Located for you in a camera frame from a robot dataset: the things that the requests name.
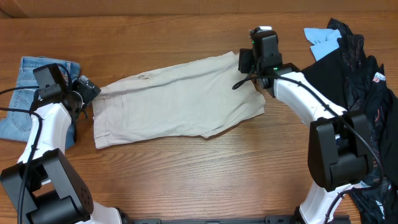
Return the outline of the beige khaki shorts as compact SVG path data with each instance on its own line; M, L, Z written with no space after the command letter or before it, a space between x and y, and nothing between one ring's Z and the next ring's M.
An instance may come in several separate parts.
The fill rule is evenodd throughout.
M209 138L263 114L265 98L243 79L233 52L142 72L101 88L93 101L97 149L167 136Z

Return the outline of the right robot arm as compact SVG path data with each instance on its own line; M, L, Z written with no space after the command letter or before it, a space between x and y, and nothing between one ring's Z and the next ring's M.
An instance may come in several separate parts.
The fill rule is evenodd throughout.
M274 98L285 103L309 128L308 169L310 191L292 215L268 215L265 223L350 223L334 214L343 197L373 169L374 153L368 144L365 115L348 112L312 86L292 63L283 63L277 33L270 26L250 31L252 47L241 49L238 69Z

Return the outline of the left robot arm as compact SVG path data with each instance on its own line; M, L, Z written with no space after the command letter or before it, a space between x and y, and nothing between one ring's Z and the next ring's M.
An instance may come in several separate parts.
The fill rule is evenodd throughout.
M27 114L32 128L16 165L1 172L1 185L18 223L130 223L121 209L94 202L88 186L65 157L67 132L100 89L81 76L72 80L59 63L33 70L37 85Z

